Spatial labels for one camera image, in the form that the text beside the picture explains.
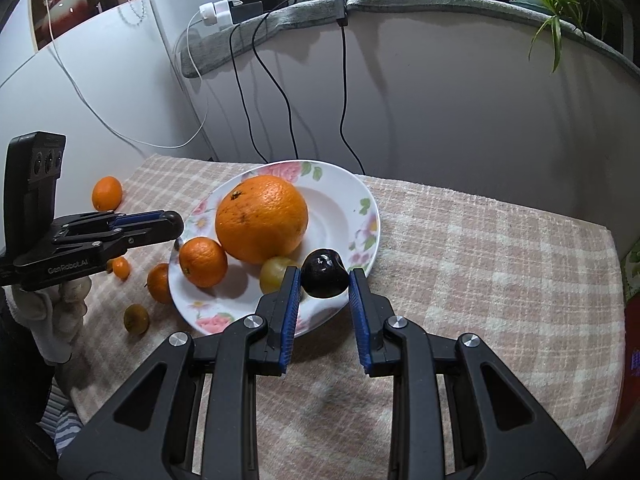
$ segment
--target floral plate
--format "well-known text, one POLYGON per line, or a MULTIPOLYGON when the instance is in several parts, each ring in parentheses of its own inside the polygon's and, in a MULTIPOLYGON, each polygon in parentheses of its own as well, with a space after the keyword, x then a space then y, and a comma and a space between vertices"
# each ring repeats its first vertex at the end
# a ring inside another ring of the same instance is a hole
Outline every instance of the floral plate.
MULTIPOLYGON (((348 270, 364 268, 368 276, 378 252, 380 215, 369 189, 353 174, 333 164, 314 160, 274 162, 246 171, 213 191, 185 220, 182 241, 196 236, 216 238, 214 221, 220 201, 240 182, 259 174, 273 174, 288 180, 305 197, 309 224, 300 246, 290 255, 299 264, 313 250, 338 251, 348 270)), ((262 296, 260 266, 229 256, 224 280, 202 289, 184 277, 174 249, 169 263, 169 287, 175 306, 194 329, 204 334, 225 327, 255 311, 262 296)), ((336 314, 348 302, 348 293, 320 300, 303 294, 298 311, 296 336, 302 335, 336 314)))

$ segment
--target checkered tablecloth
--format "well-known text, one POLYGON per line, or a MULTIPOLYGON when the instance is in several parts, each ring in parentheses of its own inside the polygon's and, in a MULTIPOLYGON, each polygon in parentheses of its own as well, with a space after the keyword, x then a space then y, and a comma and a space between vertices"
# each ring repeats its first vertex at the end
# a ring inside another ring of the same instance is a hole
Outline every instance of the checkered tablecloth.
MULTIPOLYGON (((188 216, 250 167, 152 156, 124 182, 120 210, 188 216)), ((428 332, 480 335, 591 463, 604 448, 623 371, 622 281, 610 233, 452 190, 362 179, 382 218, 371 289, 428 332)), ((84 421, 162 340, 190 331, 174 307, 153 302, 144 287, 170 245, 129 251, 125 283, 94 276, 84 332, 59 373, 84 421), (122 326, 131 303, 150 313, 142 338, 122 326)), ((296 339, 286 377, 258 378, 261 477, 386 478, 391 399, 390 379, 364 375, 344 309, 296 339)), ((451 468, 450 447, 447 461, 451 468)))

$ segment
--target orange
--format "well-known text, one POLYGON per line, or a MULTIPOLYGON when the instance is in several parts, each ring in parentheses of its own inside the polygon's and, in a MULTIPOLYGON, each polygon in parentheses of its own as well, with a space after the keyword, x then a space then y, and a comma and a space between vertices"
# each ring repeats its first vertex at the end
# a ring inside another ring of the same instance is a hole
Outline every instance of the orange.
POLYGON ((97 211, 117 209, 122 202, 122 186, 114 176, 101 178, 91 193, 91 202, 97 211))
POLYGON ((146 290, 158 303, 171 304, 169 265, 157 264, 146 276, 146 290))
POLYGON ((216 234, 234 258, 263 264, 298 247, 308 222, 305 199, 293 184, 259 175, 241 182, 222 199, 216 234))
POLYGON ((129 277, 131 266, 124 256, 118 256, 111 260, 111 270, 116 276, 124 281, 129 277))
POLYGON ((225 277, 227 260, 222 247, 211 238, 198 236, 180 248, 180 268, 193 285, 207 288, 225 277))

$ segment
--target glove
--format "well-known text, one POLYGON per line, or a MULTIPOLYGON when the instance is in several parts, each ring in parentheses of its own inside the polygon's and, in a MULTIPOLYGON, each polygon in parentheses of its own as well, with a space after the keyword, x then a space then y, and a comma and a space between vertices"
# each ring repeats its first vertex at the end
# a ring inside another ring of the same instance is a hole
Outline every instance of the glove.
POLYGON ((82 330, 84 298, 91 290, 88 276, 26 292, 20 285, 6 286, 7 304, 16 322, 27 327, 45 361, 66 363, 71 342, 82 330))

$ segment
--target large orange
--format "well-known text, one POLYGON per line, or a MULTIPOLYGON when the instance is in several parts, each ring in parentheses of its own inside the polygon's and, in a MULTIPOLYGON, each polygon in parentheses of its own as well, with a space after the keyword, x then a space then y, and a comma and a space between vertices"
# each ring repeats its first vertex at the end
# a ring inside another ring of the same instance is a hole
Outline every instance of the large orange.
POLYGON ((293 184, 260 175, 241 182, 222 199, 216 234, 234 258, 262 264, 298 247, 308 221, 305 199, 293 184))
POLYGON ((118 208, 122 202, 122 186, 114 176, 101 178, 91 193, 91 202, 98 211, 109 211, 118 208))
POLYGON ((211 238, 198 236, 185 243, 178 253, 180 268, 193 285, 207 288, 225 277, 227 260, 222 247, 211 238))

